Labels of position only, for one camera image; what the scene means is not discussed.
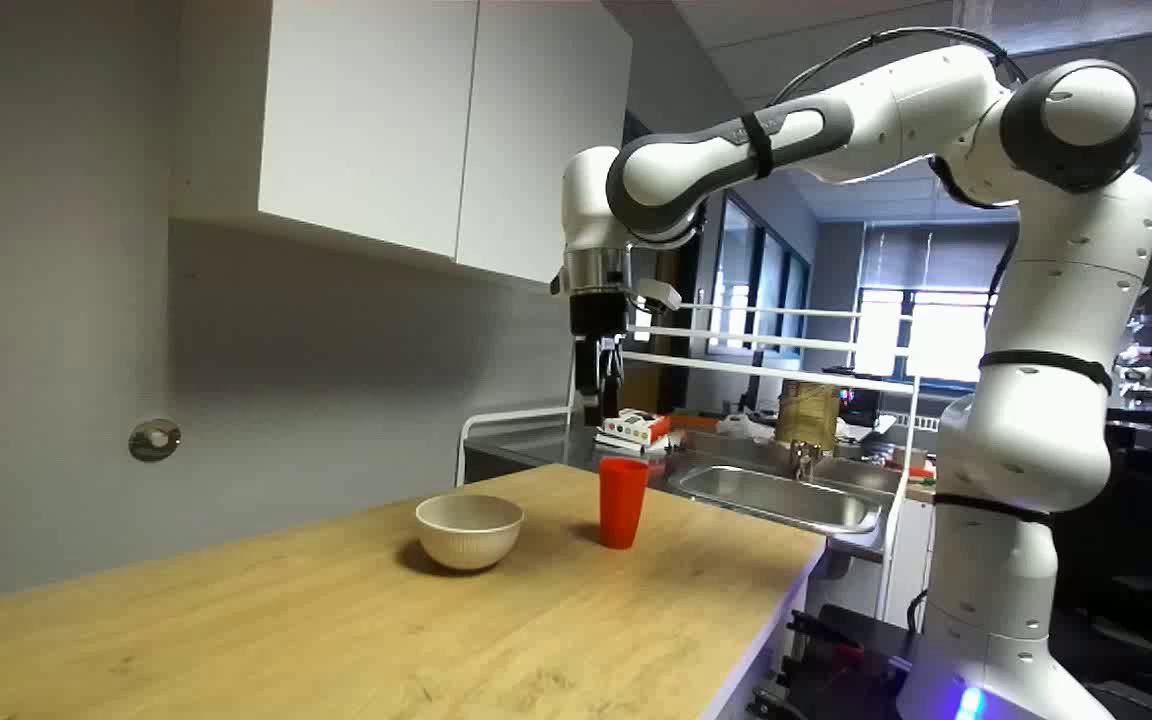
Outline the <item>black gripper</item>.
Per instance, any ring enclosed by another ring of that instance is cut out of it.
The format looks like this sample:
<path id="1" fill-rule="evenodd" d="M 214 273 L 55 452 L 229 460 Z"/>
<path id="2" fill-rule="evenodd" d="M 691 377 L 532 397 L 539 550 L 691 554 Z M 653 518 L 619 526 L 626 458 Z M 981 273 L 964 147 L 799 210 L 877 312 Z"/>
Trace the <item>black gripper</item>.
<path id="1" fill-rule="evenodd" d="M 619 377 L 627 296 L 589 292 L 572 296 L 567 310 L 572 310 L 576 393 L 602 397 Z"/>

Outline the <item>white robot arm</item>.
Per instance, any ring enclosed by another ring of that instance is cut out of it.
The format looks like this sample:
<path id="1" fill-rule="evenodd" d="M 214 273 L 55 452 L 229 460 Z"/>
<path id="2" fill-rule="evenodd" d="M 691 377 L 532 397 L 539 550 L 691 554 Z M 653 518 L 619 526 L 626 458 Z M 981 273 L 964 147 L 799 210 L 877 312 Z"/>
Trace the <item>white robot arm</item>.
<path id="1" fill-rule="evenodd" d="M 572 157 L 561 287 L 576 393 L 603 402 L 619 377 L 619 252 L 688 243 L 719 189 L 781 170 L 853 185 L 924 159 L 950 198 L 1015 210 L 981 382 L 937 434 L 932 575 L 898 718 L 1114 720 L 1048 650 L 1061 574 L 1048 519 L 1114 477 L 1114 359 L 1152 265 L 1141 83 L 1114 61 L 1030 76 L 967 28 L 916 41 L 911 57 L 831 90 L 790 83 L 738 121 Z"/>

